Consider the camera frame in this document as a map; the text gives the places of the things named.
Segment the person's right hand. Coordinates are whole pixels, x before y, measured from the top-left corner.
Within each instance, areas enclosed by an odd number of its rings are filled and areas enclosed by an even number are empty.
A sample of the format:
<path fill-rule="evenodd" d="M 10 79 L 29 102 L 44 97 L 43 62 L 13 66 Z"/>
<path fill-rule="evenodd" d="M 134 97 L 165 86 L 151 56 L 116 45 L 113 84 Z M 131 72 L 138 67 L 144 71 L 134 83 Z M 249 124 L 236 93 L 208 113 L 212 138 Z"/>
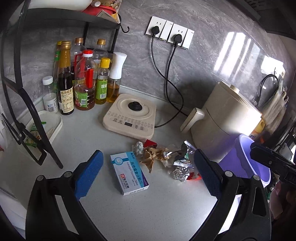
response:
<path fill-rule="evenodd" d="M 295 210 L 295 185 L 279 180 L 270 195 L 269 209 L 273 219 L 288 217 Z"/>

